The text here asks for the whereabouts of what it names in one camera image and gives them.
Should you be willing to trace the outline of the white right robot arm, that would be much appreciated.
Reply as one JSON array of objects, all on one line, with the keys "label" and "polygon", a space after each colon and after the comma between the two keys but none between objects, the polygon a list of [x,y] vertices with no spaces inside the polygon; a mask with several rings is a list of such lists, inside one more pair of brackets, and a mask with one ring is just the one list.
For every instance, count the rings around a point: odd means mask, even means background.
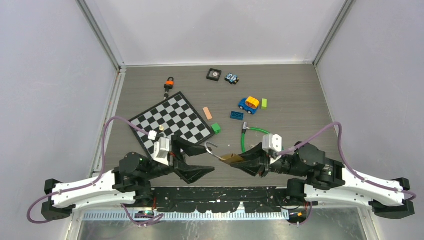
[{"label": "white right robot arm", "polygon": [[291,205],[333,202],[351,204],[372,210],[381,218],[399,220],[415,214],[413,201],[405,192],[410,190],[406,178],[381,180],[359,173],[330,159],[316,146],[297,142],[293,154],[273,159],[271,150],[263,145],[232,155],[226,163],[253,177],[265,177],[269,173],[293,176],[287,182],[285,198]]}]

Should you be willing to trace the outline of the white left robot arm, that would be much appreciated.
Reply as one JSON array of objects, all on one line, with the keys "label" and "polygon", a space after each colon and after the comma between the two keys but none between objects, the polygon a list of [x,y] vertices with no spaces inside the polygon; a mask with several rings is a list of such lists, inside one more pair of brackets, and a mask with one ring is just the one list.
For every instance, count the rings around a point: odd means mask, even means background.
[{"label": "white left robot arm", "polygon": [[180,136],[160,137],[154,144],[153,157],[127,153],[113,170],[98,177],[63,183],[48,179],[41,214],[47,221],[68,218],[73,211],[90,207],[124,205],[148,207],[153,204],[151,180],[176,174],[192,184],[214,171],[212,166],[189,165],[186,157],[210,154],[208,143],[194,144]]}]

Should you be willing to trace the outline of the green cable lock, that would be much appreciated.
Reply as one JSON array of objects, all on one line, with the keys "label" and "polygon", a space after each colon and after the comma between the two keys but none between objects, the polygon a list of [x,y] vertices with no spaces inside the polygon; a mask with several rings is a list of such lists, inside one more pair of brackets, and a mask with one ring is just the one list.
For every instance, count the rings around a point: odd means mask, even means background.
[{"label": "green cable lock", "polygon": [[246,121],[241,124],[240,132],[240,152],[245,153],[250,150],[250,145],[257,145],[262,141],[263,136],[271,134],[269,130],[257,126],[249,126]]}]

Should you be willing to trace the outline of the brass padlock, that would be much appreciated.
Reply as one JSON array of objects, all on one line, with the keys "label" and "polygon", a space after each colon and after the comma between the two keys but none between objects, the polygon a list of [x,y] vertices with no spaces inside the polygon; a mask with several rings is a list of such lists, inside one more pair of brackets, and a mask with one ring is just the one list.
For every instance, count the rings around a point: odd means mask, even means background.
[{"label": "brass padlock", "polygon": [[241,157],[238,154],[235,153],[228,153],[228,154],[224,154],[224,155],[217,155],[215,153],[213,153],[212,147],[217,148],[218,146],[212,142],[206,141],[204,143],[204,148],[206,150],[206,152],[213,156],[214,158],[220,160],[222,163],[225,163],[227,165],[231,165],[231,164],[236,164],[236,163],[241,163],[244,162],[245,159],[243,157]]}]

